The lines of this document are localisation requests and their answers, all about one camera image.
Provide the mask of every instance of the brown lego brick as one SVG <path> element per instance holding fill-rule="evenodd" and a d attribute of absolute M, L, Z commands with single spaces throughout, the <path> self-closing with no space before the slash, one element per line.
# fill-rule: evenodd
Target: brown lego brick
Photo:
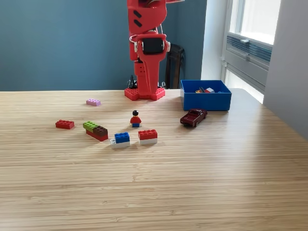
<path fill-rule="evenodd" d="M 98 136 L 105 136 L 108 135 L 108 130 L 102 126 L 97 126 L 93 128 L 93 133 Z"/>

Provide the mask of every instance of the blue lego brick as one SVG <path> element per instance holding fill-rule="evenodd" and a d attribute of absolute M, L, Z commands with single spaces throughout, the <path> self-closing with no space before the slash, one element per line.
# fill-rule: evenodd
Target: blue lego brick
<path fill-rule="evenodd" d="M 130 140 L 128 132 L 115 134 L 115 143 L 124 143 L 129 141 Z"/>

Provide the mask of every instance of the red robot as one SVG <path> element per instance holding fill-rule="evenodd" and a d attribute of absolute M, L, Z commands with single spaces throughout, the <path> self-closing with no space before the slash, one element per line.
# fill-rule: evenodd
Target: red robot
<path fill-rule="evenodd" d="M 159 62 L 170 51 L 166 35 L 158 33 L 167 15 L 166 3 L 179 0 L 127 0 L 129 26 L 129 54 L 134 61 L 137 89 L 125 89 L 131 100 L 158 100 L 165 89 L 158 88 Z"/>

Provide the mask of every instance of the toy car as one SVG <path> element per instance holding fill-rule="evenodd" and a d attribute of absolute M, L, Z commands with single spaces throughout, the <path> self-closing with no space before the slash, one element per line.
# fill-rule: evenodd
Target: toy car
<path fill-rule="evenodd" d="M 191 109 L 183 116 L 180 123 L 184 126 L 196 127 L 198 124 L 206 118 L 207 111 L 203 109 Z"/>

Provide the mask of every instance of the black chair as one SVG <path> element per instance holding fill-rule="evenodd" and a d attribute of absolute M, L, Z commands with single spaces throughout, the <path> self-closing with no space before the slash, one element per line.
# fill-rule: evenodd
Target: black chair
<path fill-rule="evenodd" d="M 172 61 L 174 63 L 172 89 L 178 89 L 180 81 L 180 68 L 181 66 L 183 66 L 185 61 L 185 51 L 183 47 L 176 44 L 171 44 L 170 52 L 168 52 L 167 55 L 167 64 L 166 64 L 166 76 L 165 76 L 166 89 L 170 89 Z"/>

